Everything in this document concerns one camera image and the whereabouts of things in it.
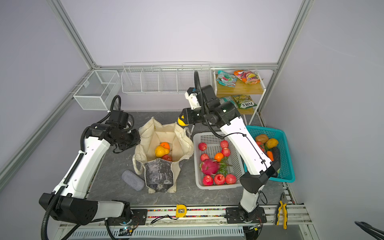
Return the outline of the beige canvas grocery bag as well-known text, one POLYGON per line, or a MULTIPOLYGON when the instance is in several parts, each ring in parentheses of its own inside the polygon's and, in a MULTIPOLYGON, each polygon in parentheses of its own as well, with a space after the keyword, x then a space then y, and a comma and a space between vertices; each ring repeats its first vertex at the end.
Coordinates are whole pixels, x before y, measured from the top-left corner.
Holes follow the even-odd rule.
POLYGON ((177 123, 163 125, 151 118, 139 128, 141 142, 135 148, 133 166, 143 175, 150 194, 175 193, 184 160, 193 155, 188 128, 177 123))

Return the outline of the orange pink snack bag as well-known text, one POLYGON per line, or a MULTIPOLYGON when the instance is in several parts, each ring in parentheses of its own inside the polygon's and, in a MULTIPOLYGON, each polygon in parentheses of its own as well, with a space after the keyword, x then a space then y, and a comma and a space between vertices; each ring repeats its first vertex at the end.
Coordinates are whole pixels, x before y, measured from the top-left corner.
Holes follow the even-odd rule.
POLYGON ((255 85, 260 82, 258 75, 249 70, 234 71, 234 75, 243 83, 248 85, 255 85))

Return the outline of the red tomato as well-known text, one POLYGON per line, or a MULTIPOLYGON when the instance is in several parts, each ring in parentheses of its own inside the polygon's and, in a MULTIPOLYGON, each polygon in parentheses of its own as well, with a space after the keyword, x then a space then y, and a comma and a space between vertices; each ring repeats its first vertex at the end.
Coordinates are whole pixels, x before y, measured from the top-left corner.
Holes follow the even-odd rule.
POLYGON ((260 141, 256 141, 258 147, 265 153, 266 152, 266 149, 265 149, 265 145, 263 142, 260 142, 260 141))

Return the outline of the yellow-brown potato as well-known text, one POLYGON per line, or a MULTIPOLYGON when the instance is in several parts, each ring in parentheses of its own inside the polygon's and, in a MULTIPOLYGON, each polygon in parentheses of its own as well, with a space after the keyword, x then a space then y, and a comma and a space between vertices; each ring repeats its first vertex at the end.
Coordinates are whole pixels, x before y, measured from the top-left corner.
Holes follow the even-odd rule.
POLYGON ((255 137, 256 142, 260 142, 262 144, 265 144, 268 140, 269 137, 266 134, 261 134, 255 137))

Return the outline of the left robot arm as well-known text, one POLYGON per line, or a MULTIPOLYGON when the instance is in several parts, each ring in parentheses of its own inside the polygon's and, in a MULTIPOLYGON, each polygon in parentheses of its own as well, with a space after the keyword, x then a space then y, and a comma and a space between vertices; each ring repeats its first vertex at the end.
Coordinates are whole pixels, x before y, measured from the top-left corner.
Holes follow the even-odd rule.
POLYGON ((105 123, 94 123, 83 131, 77 159, 55 189, 42 194, 39 200, 46 210, 45 221, 53 218, 84 226, 109 218, 131 220, 133 214, 128 202, 91 201, 87 195, 99 164, 111 146, 115 153, 122 153, 140 143, 139 132, 133 126, 130 114, 112 110, 105 123))

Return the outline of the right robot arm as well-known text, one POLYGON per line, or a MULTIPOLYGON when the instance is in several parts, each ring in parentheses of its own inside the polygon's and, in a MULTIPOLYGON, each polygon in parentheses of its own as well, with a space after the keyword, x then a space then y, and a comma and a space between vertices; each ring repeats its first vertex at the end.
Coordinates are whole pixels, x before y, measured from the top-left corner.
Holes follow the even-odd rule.
POLYGON ((247 166, 248 171, 240 177, 244 190, 237 219, 245 223, 266 222, 264 209, 258 205, 259 193, 280 169, 280 162, 268 158, 247 130, 235 105, 221 103, 212 86, 196 84, 187 90, 185 97, 190 107, 183 109, 178 123, 181 126, 205 123, 216 137, 231 141, 247 166))

